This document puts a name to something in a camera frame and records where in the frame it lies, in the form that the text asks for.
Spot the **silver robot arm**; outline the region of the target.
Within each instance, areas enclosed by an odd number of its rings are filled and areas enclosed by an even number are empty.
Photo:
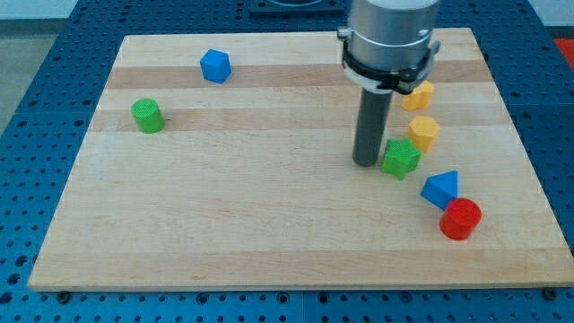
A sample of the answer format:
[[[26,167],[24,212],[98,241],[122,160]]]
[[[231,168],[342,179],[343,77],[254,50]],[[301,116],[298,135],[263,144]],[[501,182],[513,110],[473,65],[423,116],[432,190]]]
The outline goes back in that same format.
[[[439,0],[352,0],[337,30],[344,73],[375,94],[409,94],[430,74],[440,43],[431,42]]]

